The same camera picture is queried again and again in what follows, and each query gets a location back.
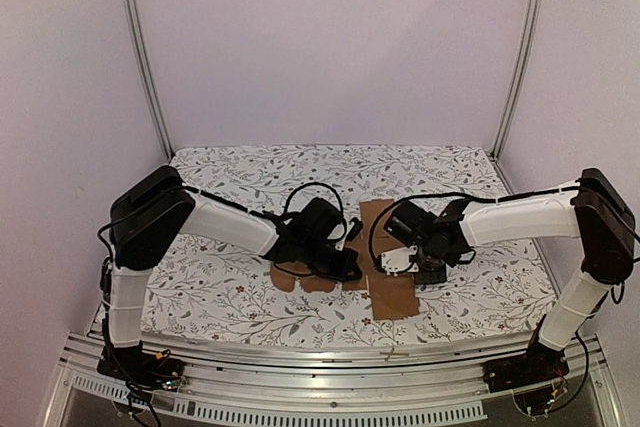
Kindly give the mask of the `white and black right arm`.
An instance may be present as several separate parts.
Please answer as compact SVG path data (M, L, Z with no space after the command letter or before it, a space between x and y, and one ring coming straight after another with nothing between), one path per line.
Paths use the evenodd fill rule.
M558 298L538 321L525 351L488 361L490 392L549 382L568 374L565 351L594 316L612 287L625 283L636 264L636 219L628 203L598 168L556 187L495 199L445 193L444 209L421 212L410 239L422 268L454 265L479 247L531 240L543 250L572 246L559 256L572 271L554 272Z

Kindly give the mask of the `floral patterned table mat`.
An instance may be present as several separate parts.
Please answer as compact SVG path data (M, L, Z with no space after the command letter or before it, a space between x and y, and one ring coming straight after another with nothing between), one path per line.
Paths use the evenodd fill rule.
M99 231L103 331L131 356L150 332L297 348L393 347L526 332L555 295L534 245L475 248L439 272L375 261L390 205L439 211L504 186L474 147L186 148Z

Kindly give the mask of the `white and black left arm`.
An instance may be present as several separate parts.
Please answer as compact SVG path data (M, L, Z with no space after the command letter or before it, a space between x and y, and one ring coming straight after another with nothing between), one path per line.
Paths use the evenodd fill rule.
M167 350L145 353L141 340L148 280L180 235L236 246L274 264L301 263L321 279L362 277L357 252L340 244L349 235L341 205L314 198L298 212L258 212L188 186L174 167L161 166L112 204L109 223L97 233L108 252L100 280L100 374L151 391L181 382L183 362Z

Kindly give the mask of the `right aluminium frame post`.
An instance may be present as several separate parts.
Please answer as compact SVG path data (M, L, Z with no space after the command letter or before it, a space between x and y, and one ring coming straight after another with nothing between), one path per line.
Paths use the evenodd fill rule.
M536 27L541 10L542 0L527 0L518 44L513 73L509 82L504 108L498 123L490 156L498 163L505 152L511 127L515 118L519 98L524 86L531 52L535 41Z

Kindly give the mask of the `brown cardboard box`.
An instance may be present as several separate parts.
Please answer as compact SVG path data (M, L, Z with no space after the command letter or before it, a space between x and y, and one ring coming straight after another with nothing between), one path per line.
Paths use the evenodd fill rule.
M286 263L281 270L274 266L270 268L273 285L285 293L296 289L307 294L356 293L360 300L372 302L371 318L376 321L403 320L418 315L419 301L413 275L405 273L395 277L377 271L368 252L369 229L377 215L391 203L390 199L375 199L359 204L363 229L346 246L358 253L358 267L363 273L360 280L340 283L311 277L305 264Z

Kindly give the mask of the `aluminium front rail base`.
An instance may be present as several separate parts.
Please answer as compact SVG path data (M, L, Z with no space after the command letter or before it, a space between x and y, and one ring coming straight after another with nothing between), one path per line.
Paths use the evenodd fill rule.
M97 331L70 334L40 417L43 426L625 426L620 397L595 336L567 351L570 372L558 406L522 414L512 391L491 392L483 365L522 352L511 334L452 343L303 350L145 335L151 352L185 363L175 392L149 404L127 400L123 382L102 376Z

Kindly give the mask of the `left aluminium frame post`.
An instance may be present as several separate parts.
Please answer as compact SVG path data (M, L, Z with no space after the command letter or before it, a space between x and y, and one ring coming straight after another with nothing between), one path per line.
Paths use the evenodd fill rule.
M149 117L163 157L171 160L175 155L175 149L153 75L138 1L122 0L122 3Z

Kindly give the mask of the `aluminium frame post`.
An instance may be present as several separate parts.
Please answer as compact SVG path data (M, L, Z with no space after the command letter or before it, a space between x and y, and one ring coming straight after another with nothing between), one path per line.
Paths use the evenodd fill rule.
M138 1L122 0L122 3L149 117L163 157L171 160L175 155L175 149L153 75Z
M511 127L515 118L519 98L524 86L531 52L535 41L536 27L541 10L542 0L527 0L518 44L513 73L509 82L504 108L498 123L490 156L498 163L505 152Z

